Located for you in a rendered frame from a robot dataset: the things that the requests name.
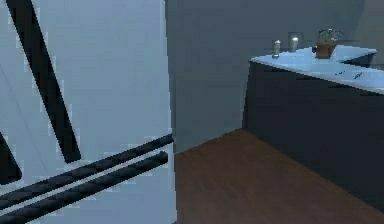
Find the pale blue fridge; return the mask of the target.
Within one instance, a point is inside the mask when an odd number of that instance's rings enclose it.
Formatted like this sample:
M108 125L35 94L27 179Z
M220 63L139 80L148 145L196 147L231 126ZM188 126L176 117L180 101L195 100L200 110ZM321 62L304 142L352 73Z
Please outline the pale blue fridge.
M168 162L26 224L173 224L176 218L162 0L32 0L81 153L66 163L5 0L0 133L22 177L0 216L162 151Z

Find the dark counter with white top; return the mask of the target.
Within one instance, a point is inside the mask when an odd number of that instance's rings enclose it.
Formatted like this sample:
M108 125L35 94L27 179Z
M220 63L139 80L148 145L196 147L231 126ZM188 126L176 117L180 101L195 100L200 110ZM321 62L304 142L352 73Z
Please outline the dark counter with white top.
M250 61L242 127L384 213L384 70L339 45Z

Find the clear glass with candle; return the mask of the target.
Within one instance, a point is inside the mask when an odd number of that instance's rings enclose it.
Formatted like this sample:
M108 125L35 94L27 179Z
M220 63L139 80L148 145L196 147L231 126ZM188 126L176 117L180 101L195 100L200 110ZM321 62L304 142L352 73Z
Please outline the clear glass with candle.
M302 32L289 32L288 33L288 51L293 53L296 52L303 41Z

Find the brown kettle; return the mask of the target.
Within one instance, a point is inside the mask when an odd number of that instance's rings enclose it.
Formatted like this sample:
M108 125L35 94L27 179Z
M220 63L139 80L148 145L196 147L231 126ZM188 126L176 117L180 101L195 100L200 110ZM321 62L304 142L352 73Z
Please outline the brown kettle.
M340 38L340 31L329 28L318 32L316 45L312 47L312 52L317 59L330 59Z

